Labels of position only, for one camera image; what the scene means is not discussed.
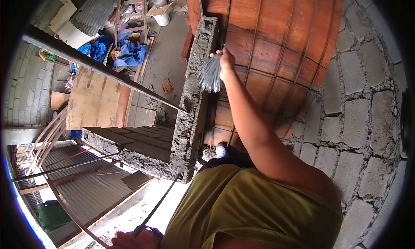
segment red rod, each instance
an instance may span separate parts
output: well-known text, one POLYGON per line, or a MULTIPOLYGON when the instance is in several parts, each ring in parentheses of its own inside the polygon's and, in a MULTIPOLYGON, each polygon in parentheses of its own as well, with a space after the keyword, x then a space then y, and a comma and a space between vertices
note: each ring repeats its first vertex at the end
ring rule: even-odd
POLYGON ((77 153, 77 154, 71 155, 71 156, 69 156, 69 157, 67 157, 67 158, 64 158, 64 159, 62 159, 62 160, 59 160, 59 161, 57 161, 57 162, 54 162, 54 163, 48 164, 48 165, 46 165, 46 168, 47 168, 47 167, 49 167, 49 166, 51 166, 51 165, 54 165, 55 163, 60 163, 60 162, 62 162, 62 161, 68 160, 68 159, 70 159, 70 158, 72 158, 72 157, 75 157, 75 156, 77 156, 77 155, 80 155, 81 153, 85 153, 86 151, 91 150, 91 149, 92 149, 92 147, 91 147, 91 148, 89 148, 89 149, 87 149, 87 150, 84 150, 84 151, 82 151, 82 152, 79 152, 79 153, 77 153))

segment olive green shirt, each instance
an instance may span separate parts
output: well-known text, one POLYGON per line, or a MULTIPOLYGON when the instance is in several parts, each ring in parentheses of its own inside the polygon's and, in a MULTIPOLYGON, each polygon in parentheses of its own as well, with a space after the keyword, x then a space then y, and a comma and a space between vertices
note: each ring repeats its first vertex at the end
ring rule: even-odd
POLYGON ((315 193, 226 164, 195 176, 160 248, 210 249, 223 232, 275 248, 329 249, 342 221, 341 208, 315 193))

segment white bucket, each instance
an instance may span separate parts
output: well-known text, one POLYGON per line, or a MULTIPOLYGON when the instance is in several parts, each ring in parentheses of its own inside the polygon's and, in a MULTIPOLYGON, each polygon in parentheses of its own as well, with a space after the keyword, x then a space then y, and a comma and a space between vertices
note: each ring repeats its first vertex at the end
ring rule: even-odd
POLYGON ((168 12, 164 13, 163 15, 156 15, 153 17, 156 19, 160 27, 167 26, 170 23, 170 17, 168 12))

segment metal mesh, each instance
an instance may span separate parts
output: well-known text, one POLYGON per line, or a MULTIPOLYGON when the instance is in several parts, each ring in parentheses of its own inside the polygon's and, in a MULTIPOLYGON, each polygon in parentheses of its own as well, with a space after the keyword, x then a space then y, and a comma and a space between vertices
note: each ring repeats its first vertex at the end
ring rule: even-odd
MULTIPOLYGON (((23 144, 19 145, 19 147, 17 145, 9 146, 10 158, 12 161, 14 173, 16 174, 17 178, 27 175, 27 170, 29 169, 29 165, 33 160, 33 155, 27 156, 27 153, 31 147, 31 144, 23 144)), ((36 183, 34 182, 34 179, 28 179, 20 181, 16 185, 18 185, 20 189, 24 189, 34 187, 36 186, 36 183)), ((39 191, 24 194, 23 197, 27 201, 30 209, 36 214, 37 217, 39 217, 37 205, 43 203, 39 191)))

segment foot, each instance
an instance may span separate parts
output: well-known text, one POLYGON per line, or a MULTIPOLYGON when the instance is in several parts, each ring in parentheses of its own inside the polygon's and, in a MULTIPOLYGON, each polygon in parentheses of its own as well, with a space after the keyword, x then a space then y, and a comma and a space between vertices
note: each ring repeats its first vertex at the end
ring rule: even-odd
POLYGON ((228 150, 226 148, 226 143, 221 142, 216 146, 216 158, 220 159, 228 155, 228 150))

